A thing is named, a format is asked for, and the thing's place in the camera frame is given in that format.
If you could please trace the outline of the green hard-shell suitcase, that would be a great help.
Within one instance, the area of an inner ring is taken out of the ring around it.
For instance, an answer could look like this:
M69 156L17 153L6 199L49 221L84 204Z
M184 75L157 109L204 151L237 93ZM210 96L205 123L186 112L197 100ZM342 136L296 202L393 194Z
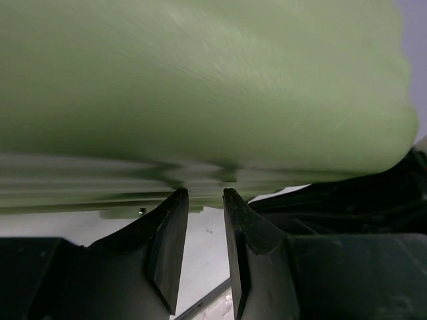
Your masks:
M1 212L221 207L410 150L393 1L2 1Z

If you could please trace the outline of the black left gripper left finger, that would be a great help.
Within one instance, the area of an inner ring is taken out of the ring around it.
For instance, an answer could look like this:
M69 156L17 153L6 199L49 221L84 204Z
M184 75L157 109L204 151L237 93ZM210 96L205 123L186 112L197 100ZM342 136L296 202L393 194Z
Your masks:
M176 309L189 196L174 191L153 211L88 247L54 240L34 319L168 319Z

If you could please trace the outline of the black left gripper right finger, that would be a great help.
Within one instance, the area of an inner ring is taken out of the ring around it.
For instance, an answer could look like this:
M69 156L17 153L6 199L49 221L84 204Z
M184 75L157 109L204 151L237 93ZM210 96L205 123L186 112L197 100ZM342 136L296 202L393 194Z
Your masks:
M425 235L288 235L223 200L236 319L426 318Z

